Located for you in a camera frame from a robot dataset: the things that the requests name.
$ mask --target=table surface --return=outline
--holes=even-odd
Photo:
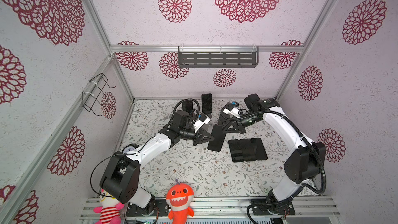
[[[168,121],[179,100],[137,100],[121,144],[143,144]],[[220,110],[227,102],[213,100],[212,119],[208,132],[216,124]],[[284,176],[283,164],[289,150],[275,130],[265,121],[246,128],[247,133],[228,133],[220,152],[207,150],[207,143],[193,146],[181,140],[141,168],[140,186],[156,197],[164,197],[176,180],[192,187],[197,197],[265,196]],[[268,160],[233,163],[228,140],[260,137]],[[304,188],[300,195],[316,195]]]

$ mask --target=orange plush toy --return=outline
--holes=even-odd
[[[189,207],[193,197],[192,188],[185,183],[177,184],[167,192],[166,202],[172,209],[169,219],[173,219],[173,224],[184,224],[188,215],[193,217],[193,210]]]

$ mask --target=plush toy teeth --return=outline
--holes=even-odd
[[[186,197],[176,197],[176,198],[171,198],[172,201],[181,201],[186,199]]]

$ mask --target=black smartphone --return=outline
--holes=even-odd
[[[202,94],[202,112],[205,114],[213,112],[213,95],[211,93]]]
[[[213,141],[210,141],[207,144],[207,149],[210,151],[219,152],[222,149],[222,144],[224,143],[226,133],[222,132],[224,129],[223,126],[219,126],[215,124],[213,126],[213,130],[211,131],[211,135],[214,137]]]
[[[184,101],[182,102],[182,110],[188,113],[191,113],[193,109],[193,102],[192,101]]]

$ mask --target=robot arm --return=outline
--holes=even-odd
[[[242,110],[235,102],[227,104],[221,112],[218,125],[224,126],[224,132],[245,133],[245,128],[264,120],[268,122],[286,143],[290,151],[290,157],[285,162],[286,175],[279,184],[269,193],[267,202],[280,202],[296,196],[305,185],[320,173],[320,163],[323,168],[326,148],[322,143],[314,143],[305,135],[300,136],[298,129],[289,123],[279,104],[272,98],[260,100],[257,94],[249,95],[245,99],[249,109]],[[119,156],[110,159],[102,176],[100,187],[117,198],[121,203],[130,202],[143,210],[144,214],[152,212],[155,197],[138,186],[139,172],[157,155],[167,151],[180,141],[192,140],[193,145],[213,141],[214,137],[206,132],[202,126],[207,124],[210,118],[205,114],[198,116],[193,122],[192,116],[185,111],[173,112],[170,122],[146,142],[143,146],[130,151],[128,155],[116,152]],[[320,157],[314,157],[313,151]],[[281,211],[280,206],[274,205],[270,211]]]
[[[194,145],[214,140],[202,129],[210,118],[200,114],[194,122],[194,117],[181,110],[173,112],[170,122],[144,145],[127,152],[127,155],[116,152],[105,169],[100,187],[121,203],[130,202],[140,207],[143,214],[151,213],[155,197],[138,186],[141,166],[173,147],[181,138],[191,139]]]
[[[307,185],[320,173],[321,167],[323,169],[326,155],[325,145],[315,143],[298,129],[295,130],[294,124],[286,117],[280,105],[273,98],[260,100],[257,94],[252,94],[245,98],[245,103],[249,114],[242,116],[241,113],[244,110],[239,108],[239,104],[228,103],[222,110],[218,124],[224,126],[225,133],[245,133],[246,127],[261,120],[270,124],[285,142],[290,151],[290,157],[284,164],[285,176],[270,191],[267,202],[280,202],[296,196],[301,191],[302,185]],[[270,211],[276,213],[279,209],[281,207],[277,206],[274,207],[274,211],[270,208]]]

